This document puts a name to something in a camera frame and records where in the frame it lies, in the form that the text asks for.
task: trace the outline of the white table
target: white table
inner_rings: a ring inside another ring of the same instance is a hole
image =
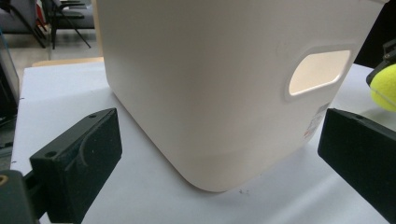
[[[332,107],[396,130],[395,114],[370,99],[369,68],[353,65]],[[387,223],[318,156],[320,130],[303,148],[239,188],[199,190],[172,167],[106,83],[103,63],[25,70],[11,169],[83,117],[119,111],[123,154],[83,223]],[[47,217],[41,223],[49,223]]]

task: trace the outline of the white box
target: white box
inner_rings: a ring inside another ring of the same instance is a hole
[[[99,0],[107,80],[190,183],[232,189],[310,139],[386,2]]]

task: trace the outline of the tennis ball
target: tennis ball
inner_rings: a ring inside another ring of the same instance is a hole
[[[374,102],[388,111],[396,112],[396,64],[377,73],[370,89]]]

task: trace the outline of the chair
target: chair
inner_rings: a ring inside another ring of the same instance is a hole
[[[78,29],[94,29],[92,8],[79,1],[41,0],[44,15],[51,26],[52,48],[55,49],[56,31],[74,29],[90,48]]]
[[[45,37],[36,25],[36,13],[35,0],[1,0],[0,28],[4,34],[32,34],[44,49],[40,37]]]

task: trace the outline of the black clamp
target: black clamp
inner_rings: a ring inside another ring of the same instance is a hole
[[[376,74],[378,74],[382,69],[396,63],[396,38],[385,43],[382,48],[384,49],[382,63],[380,63],[366,78],[366,83],[369,86]]]
[[[318,154],[389,223],[396,223],[396,132],[328,109]]]
[[[79,121],[31,158],[33,170],[0,172],[0,222],[81,223],[121,158],[117,109]]]

